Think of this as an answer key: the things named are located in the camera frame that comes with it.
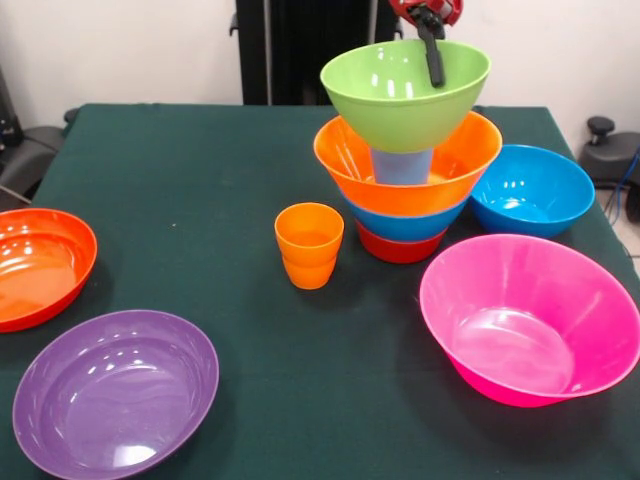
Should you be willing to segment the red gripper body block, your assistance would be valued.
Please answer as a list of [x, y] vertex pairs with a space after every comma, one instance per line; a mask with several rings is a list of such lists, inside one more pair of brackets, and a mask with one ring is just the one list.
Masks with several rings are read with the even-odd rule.
[[394, 13], [411, 23], [416, 25], [418, 20], [418, 11], [421, 8], [437, 14], [444, 24], [454, 25], [462, 14], [462, 0], [390, 0], [389, 1]]

